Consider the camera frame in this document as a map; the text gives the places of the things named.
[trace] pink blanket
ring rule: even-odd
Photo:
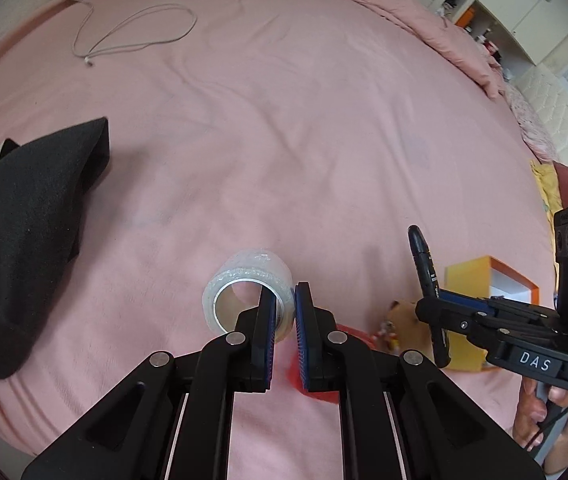
[[[548,224],[530,152],[503,100],[402,28],[350,0],[93,0],[92,44],[142,7],[198,15],[174,44],[104,56],[70,45],[71,6],[0,65],[0,140],[102,115],[112,158],[90,194],[80,255],[32,356],[0,381],[0,434],[40,452],[155,350],[197,351],[211,334],[202,291],[242,248],[270,248],[338,322],[370,332],[419,286],[406,229],[436,269],[492,254],[552,304]],[[188,17],[154,14],[113,38],[171,36]],[[231,479],[340,478],[337,407],[286,380],[237,397]],[[510,426],[518,378],[456,378]]]

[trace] open box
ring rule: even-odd
[[[443,288],[473,298],[503,296],[509,300],[539,304],[539,287],[515,269],[492,256],[448,266]],[[450,332],[451,370],[480,372],[492,368],[486,362],[486,351]]]

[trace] silver screw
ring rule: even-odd
[[[335,343],[336,345],[341,345],[342,343],[346,343],[346,340],[349,338],[344,332],[340,332],[339,330],[333,330],[328,336],[328,341],[331,343]]]
[[[424,361],[424,356],[417,350],[409,350],[404,354],[404,360],[413,366],[419,366]]]
[[[226,336],[226,342],[229,345],[241,345],[246,341],[246,336],[241,332],[231,332]]]
[[[152,366],[155,368],[159,368],[160,366],[164,366],[170,361],[170,357],[166,352],[155,352],[151,355],[150,359],[148,360]]]

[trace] black cloth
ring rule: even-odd
[[[77,254],[84,194],[109,161],[106,118],[0,156],[0,379],[26,361]]]

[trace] tape roll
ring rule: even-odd
[[[232,332],[240,312],[257,306],[262,286],[277,300],[275,341],[284,339],[295,318],[293,278],[279,256],[263,249],[238,252],[208,282],[202,307],[213,333]]]

